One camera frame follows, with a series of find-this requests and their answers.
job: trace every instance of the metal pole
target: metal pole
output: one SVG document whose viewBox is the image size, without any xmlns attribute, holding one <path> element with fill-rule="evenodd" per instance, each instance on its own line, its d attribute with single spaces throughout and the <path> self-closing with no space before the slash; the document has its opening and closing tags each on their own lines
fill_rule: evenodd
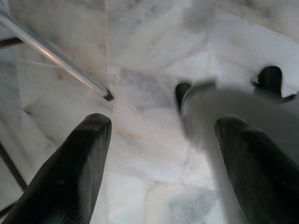
<svg viewBox="0 0 299 224">
<path fill-rule="evenodd" d="M 83 74 L 83 71 L 78 66 L 74 65 L 37 34 L 18 23 L 12 16 L 7 14 L 2 9 L 0 9 L 0 22 L 5 27 L 10 29 L 23 42 L 39 51 L 42 55 L 46 56 L 56 65 L 73 75 L 75 78 L 83 82 L 94 91 L 100 93 L 106 100 L 109 101 L 113 99 L 111 92 L 105 86 L 94 83 Z"/>
</svg>

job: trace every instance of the marble floor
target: marble floor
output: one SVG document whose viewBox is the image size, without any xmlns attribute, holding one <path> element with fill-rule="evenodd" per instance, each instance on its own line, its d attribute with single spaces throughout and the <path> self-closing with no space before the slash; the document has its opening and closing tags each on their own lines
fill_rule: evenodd
<svg viewBox="0 0 299 224">
<path fill-rule="evenodd" d="M 250 91 L 267 65 L 299 87 L 297 1 L 7 2 L 12 16 L 115 97 L 105 101 L 24 44 L 0 50 L 0 140 L 26 182 L 99 112 L 113 133 L 92 224 L 228 224 L 207 149 L 184 137 L 174 88 L 215 79 Z M 0 27 L 1 39 L 10 36 Z M 2 160 L 0 167 L 2 209 L 21 189 Z"/>
</svg>

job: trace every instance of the metal frame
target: metal frame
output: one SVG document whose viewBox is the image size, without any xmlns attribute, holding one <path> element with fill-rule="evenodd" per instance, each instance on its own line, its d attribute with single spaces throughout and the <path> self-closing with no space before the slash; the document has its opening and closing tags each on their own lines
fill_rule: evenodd
<svg viewBox="0 0 299 224">
<path fill-rule="evenodd" d="M 83 71 L 68 60 L 65 56 L 59 53 L 54 47 L 49 45 L 45 40 L 39 37 L 36 33 L 33 33 L 18 21 L 16 21 L 7 12 L 0 9 L 0 22 L 10 29 L 20 40 L 28 44 L 32 48 L 39 51 L 42 55 L 50 59 L 60 68 L 64 69 L 75 78 L 83 82 L 85 85 L 93 89 L 94 91 L 101 94 L 101 96 L 106 100 L 113 99 L 111 92 L 105 86 L 101 84 L 96 84 L 90 78 L 84 75 Z"/>
</svg>

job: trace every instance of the chrome rod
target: chrome rod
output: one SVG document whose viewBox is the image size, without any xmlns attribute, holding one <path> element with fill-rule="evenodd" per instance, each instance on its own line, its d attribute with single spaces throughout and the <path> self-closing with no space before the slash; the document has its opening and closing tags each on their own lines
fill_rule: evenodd
<svg viewBox="0 0 299 224">
<path fill-rule="evenodd" d="M 42 55 L 50 59 L 60 68 L 70 73 L 94 91 L 100 93 L 105 99 L 110 100 L 113 98 L 111 92 L 105 86 L 94 83 L 83 74 L 83 71 L 78 66 L 74 65 L 74 63 L 59 53 L 54 47 L 50 46 L 37 34 L 24 27 L 2 9 L 0 9 L 0 22 L 10 29 L 24 43 L 39 51 Z"/>
</svg>

